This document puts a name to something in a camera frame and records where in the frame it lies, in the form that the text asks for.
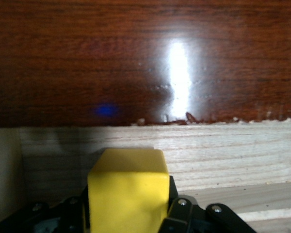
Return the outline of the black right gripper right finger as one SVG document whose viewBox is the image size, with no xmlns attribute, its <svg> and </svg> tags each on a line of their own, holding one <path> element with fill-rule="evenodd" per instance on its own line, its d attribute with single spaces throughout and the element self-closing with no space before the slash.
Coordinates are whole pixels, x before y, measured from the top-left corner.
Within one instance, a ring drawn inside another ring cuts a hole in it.
<svg viewBox="0 0 291 233">
<path fill-rule="evenodd" d="M 255 230 L 224 204 L 212 203 L 202 209 L 195 198 L 179 195 L 170 176 L 168 213 L 159 232 L 254 233 Z"/>
</svg>

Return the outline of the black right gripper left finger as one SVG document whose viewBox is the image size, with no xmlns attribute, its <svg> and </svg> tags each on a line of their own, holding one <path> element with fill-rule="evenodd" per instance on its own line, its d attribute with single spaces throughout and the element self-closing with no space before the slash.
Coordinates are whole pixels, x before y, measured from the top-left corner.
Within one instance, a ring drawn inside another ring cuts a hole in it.
<svg viewBox="0 0 291 233">
<path fill-rule="evenodd" d="M 50 207 L 33 202 L 16 214 L 15 233 L 85 233 L 89 229 L 88 188 Z"/>
</svg>

